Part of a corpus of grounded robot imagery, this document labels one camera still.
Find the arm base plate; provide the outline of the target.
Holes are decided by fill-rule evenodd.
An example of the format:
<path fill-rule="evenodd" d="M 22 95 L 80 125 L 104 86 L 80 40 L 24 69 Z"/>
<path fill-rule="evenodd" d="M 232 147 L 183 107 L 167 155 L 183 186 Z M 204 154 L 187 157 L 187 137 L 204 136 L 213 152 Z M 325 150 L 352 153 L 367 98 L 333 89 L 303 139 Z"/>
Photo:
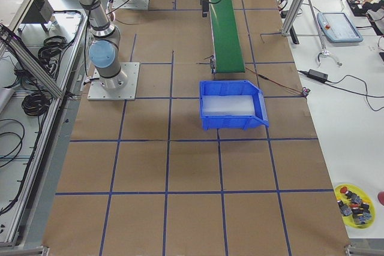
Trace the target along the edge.
<path fill-rule="evenodd" d="M 111 79 L 100 76 L 97 69 L 91 82 L 87 99 L 90 101 L 134 101 L 139 78 L 139 62 L 121 62 L 120 73 Z"/>
<path fill-rule="evenodd" d="M 112 8 L 147 10 L 149 8 L 149 0 L 114 0 Z"/>

